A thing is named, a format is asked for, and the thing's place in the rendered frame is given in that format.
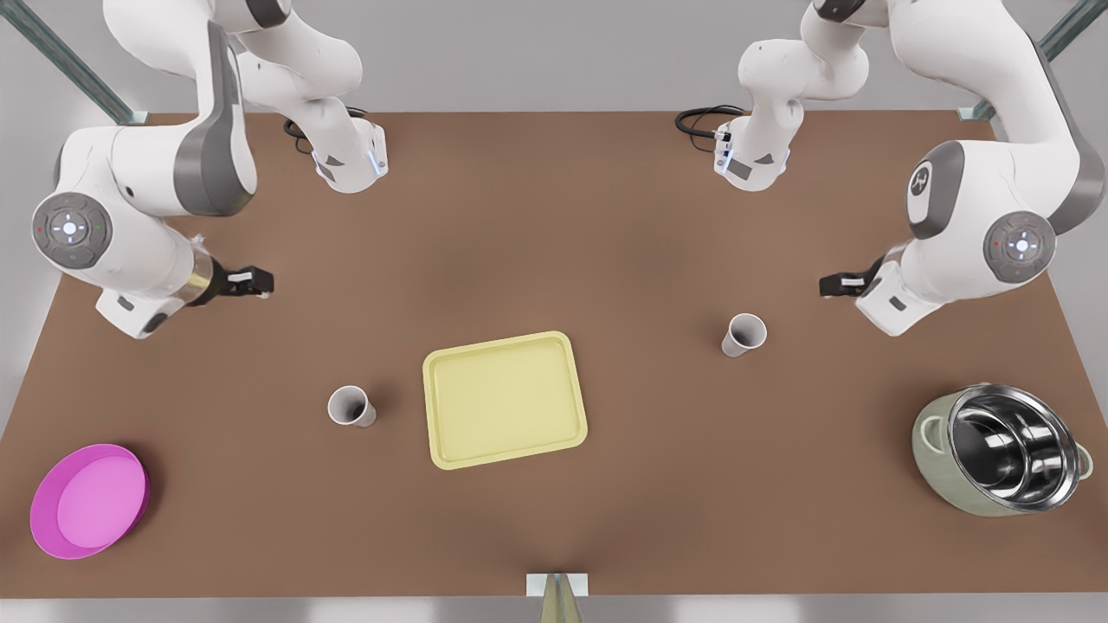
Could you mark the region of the white IKEA cup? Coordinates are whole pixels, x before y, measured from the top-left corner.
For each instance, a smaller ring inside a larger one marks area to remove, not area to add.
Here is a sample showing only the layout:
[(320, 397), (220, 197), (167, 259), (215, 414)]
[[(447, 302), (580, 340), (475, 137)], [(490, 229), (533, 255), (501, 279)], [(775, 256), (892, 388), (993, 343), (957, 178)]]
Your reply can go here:
[(753, 314), (738, 314), (728, 324), (721, 343), (721, 350), (728, 357), (736, 358), (760, 348), (767, 339), (768, 330), (765, 321)]
[(327, 413), (340, 426), (367, 428), (377, 420), (376, 408), (363, 388), (352, 385), (338, 388), (330, 395)]

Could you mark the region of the yellow rectangular tray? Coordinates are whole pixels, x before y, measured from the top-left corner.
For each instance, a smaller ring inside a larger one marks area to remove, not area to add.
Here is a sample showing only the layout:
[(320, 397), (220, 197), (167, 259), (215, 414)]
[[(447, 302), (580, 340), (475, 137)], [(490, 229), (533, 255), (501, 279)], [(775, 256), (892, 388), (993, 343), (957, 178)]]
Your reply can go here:
[(428, 453), (441, 470), (574, 448), (589, 431), (562, 331), (432, 351), (422, 378)]

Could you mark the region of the green steel-lined pot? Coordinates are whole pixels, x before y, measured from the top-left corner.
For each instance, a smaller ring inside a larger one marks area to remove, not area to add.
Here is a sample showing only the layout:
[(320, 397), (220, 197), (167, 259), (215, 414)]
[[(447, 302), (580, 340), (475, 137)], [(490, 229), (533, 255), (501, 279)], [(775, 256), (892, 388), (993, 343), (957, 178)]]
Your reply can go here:
[(1095, 471), (1092, 455), (1036, 395), (978, 382), (919, 413), (912, 451), (927, 486), (961, 511), (1014, 517), (1051, 511)]

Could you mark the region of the magenta round bowl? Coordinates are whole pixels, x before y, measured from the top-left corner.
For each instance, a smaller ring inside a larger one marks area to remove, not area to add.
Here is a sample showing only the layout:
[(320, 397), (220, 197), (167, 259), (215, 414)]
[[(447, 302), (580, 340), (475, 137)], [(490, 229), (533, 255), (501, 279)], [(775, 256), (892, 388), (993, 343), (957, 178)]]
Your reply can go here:
[(52, 466), (30, 505), (30, 532), (48, 556), (94, 556), (141, 521), (151, 496), (138, 458), (122, 446), (84, 446)]

